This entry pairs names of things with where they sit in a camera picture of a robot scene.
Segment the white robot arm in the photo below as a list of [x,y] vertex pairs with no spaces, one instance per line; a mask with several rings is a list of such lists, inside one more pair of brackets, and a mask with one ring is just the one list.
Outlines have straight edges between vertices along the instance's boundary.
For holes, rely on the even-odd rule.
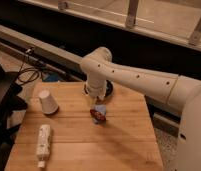
[[201,171],[201,80],[115,64],[105,47],[84,56],[80,68],[87,75],[85,91],[93,99],[103,99],[112,81],[180,112],[175,171]]

